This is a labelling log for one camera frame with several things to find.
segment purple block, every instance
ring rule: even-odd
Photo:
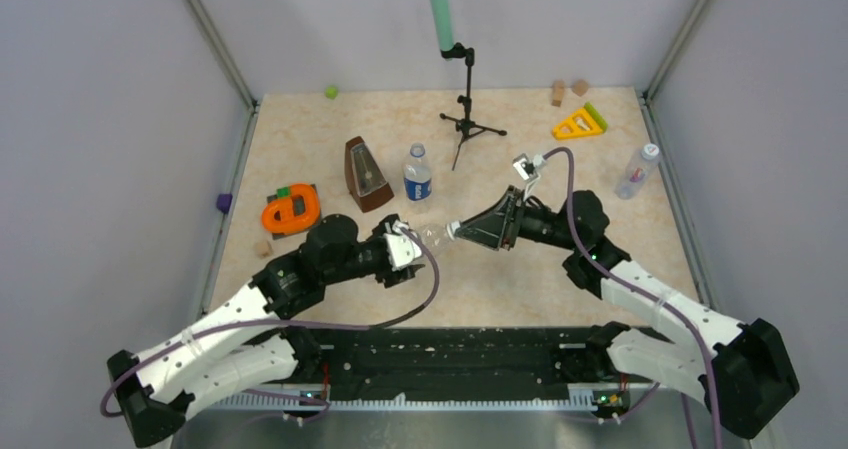
[[[230,206],[233,205],[232,194],[218,194],[218,200],[215,201],[215,207],[224,214],[230,213]]]

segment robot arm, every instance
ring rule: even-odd
[[[421,249],[401,229],[408,226],[391,215],[358,242],[352,219],[328,216],[296,251],[271,260],[214,312],[155,347],[113,355],[107,362],[112,381],[136,371],[115,390],[136,445],[164,440],[232,394],[313,371],[321,349],[309,333],[298,328],[280,331],[271,323],[290,320],[318,304],[330,284],[374,275],[391,287],[414,277],[422,266],[412,262]],[[205,334],[223,325],[237,327]],[[179,347],[136,367],[171,346]]]
[[[670,308],[676,309],[694,324],[708,348],[722,425],[740,437],[756,436],[798,392],[798,380],[777,329],[762,319],[743,324],[662,283],[604,236],[610,221],[598,197],[591,191],[575,191],[571,196],[575,231],[592,262],[641,287],[651,298],[599,271],[576,251],[567,205],[555,213],[531,196],[544,164],[543,156],[516,158],[513,166],[526,181],[525,190],[509,186],[488,210],[453,223],[453,237],[494,250],[509,250],[518,239],[529,239],[574,251],[563,268],[577,287],[633,312],[666,338],[650,337],[617,322],[596,327],[587,349],[596,352],[597,363],[660,382],[710,409],[702,352],[690,328]]]

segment green block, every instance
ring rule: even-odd
[[[595,122],[598,123],[598,125],[601,127],[601,129],[603,129],[604,131],[607,130],[607,127],[609,127],[609,124],[607,124],[607,121],[604,120],[604,118],[601,116],[601,113],[598,112],[597,109],[595,109],[595,106],[593,106],[591,102],[587,102],[583,106],[583,108],[586,109],[586,112],[588,112],[589,115],[592,116],[592,119],[594,119]]]

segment tripod stand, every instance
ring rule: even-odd
[[[445,59],[454,59],[454,58],[465,58],[465,67],[468,68],[468,72],[465,79],[465,95],[460,95],[456,102],[462,105],[463,112],[465,115],[462,119],[457,119],[455,117],[451,117],[445,115],[445,113],[439,114],[439,117],[442,119],[447,119],[449,121],[453,121],[454,126],[456,127],[456,132],[462,133],[462,138],[459,140],[459,145],[456,146],[456,155],[453,157],[453,166],[451,167],[451,171],[456,169],[456,161],[459,159],[459,151],[462,149],[462,145],[465,144],[465,141],[477,137],[484,132],[494,132],[499,136],[505,136],[506,131],[500,129],[492,129],[491,127],[481,126],[476,122],[471,120],[471,67],[474,66],[474,48],[464,47],[460,43],[454,44],[453,48],[450,51],[442,51],[442,57]],[[472,129],[478,129],[476,132],[471,132]]]

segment wooden metronome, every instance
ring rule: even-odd
[[[351,197],[362,212],[373,211],[395,196],[377,161],[359,136],[345,144],[345,180]]]

